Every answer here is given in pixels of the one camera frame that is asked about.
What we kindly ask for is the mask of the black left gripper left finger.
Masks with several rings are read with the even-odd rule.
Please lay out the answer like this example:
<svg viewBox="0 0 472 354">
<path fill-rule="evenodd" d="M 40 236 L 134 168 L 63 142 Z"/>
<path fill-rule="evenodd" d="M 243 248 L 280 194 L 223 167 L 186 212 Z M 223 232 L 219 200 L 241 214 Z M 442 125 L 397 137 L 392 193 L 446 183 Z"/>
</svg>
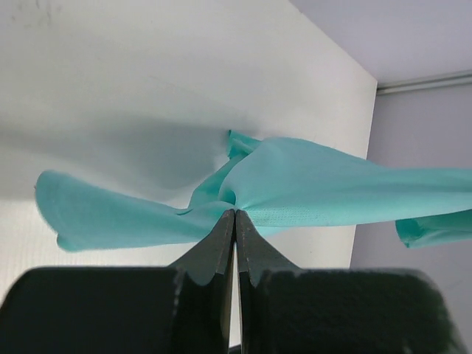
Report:
<svg viewBox="0 0 472 354">
<path fill-rule="evenodd" d="M 235 212 L 165 267 L 43 267 L 1 306 L 3 353 L 226 353 Z"/>
</svg>

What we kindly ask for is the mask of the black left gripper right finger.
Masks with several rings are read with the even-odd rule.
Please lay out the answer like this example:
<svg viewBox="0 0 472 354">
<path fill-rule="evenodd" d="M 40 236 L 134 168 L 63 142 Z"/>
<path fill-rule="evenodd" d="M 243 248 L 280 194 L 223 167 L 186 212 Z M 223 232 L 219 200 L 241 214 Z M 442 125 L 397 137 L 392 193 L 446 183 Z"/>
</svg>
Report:
<svg viewBox="0 0 472 354">
<path fill-rule="evenodd" d="M 242 353 L 459 353 L 439 288 L 407 268 L 300 268 L 235 215 Z"/>
</svg>

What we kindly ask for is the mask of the teal t shirt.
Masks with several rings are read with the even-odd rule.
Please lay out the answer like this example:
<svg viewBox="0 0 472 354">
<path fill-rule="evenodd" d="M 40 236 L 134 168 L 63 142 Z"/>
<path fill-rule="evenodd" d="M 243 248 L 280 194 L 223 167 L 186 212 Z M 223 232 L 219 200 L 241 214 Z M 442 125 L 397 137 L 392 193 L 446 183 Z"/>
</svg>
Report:
<svg viewBox="0 0 472 354">
<path fill-rule="evenodd" d="M 55 171 L 40 174 L 35 201 L 66 251 L 192 243 L 229 209 L 265 237 L 297 227 L 394 221 L 409 248 L 471 237 L 471 171 L 391 168 L 303 139 L 229 133 L 228 161 L 188 206 L 133 198 Z"/>
</svg>

